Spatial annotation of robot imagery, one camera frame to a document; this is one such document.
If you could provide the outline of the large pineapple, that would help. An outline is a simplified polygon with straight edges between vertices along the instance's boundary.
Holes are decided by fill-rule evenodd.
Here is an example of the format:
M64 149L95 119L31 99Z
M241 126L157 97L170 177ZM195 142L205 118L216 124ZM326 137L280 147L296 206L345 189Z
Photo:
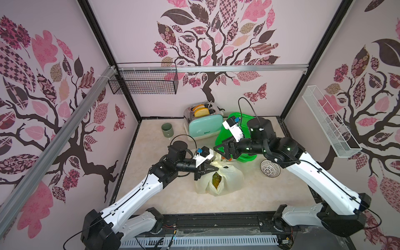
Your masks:
M221 181L222 181L222 176L219 175L218 173L214 173L212 177L212 185L214 186L215 189L218 189Z

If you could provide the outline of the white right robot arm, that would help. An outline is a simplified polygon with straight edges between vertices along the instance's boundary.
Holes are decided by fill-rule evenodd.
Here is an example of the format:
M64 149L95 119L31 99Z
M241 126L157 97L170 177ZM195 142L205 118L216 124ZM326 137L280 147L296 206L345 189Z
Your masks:
M341 237L366 229L367 217L364 211L370 206L370 196L356 193L343 185L292 138L277 137L268 119L249 120L249 138L244 136L240 122L234 116L223 122L223 127L230 131L231 136L215 146L214 151L226 159L237 159L242 154L263 155L299 177L323 199L320 203L306 207L279 206L273 218L277 229L318 226Z

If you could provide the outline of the cream plastic bag orange print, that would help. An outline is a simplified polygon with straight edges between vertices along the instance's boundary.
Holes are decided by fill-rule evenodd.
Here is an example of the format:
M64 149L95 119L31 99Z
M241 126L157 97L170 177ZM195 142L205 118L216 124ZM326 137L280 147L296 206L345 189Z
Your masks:
M201 179L195 181L195 191L198 194L208 193L213 196L221 196L243 188L244 174L240 169L232 165L231 162L217 153L210 164L219 168L217 173L222 176L222 181L218 189L215 189L212 185L212 176L214 173L201 176Z

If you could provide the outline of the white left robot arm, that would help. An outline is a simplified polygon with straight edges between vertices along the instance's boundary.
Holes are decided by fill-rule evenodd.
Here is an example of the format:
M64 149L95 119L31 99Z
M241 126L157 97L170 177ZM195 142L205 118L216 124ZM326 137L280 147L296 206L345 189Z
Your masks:
M163 215L155 208L133 217L151 197L173 182L180 172L194 179L217 171L211 160L215 152L204 146L192 153L183 141L168 147L168 153L152 165L146 177L129 193L102 211L90 211L84 219L81 241L87 250L117 250L121 244L144 232L158 232Z

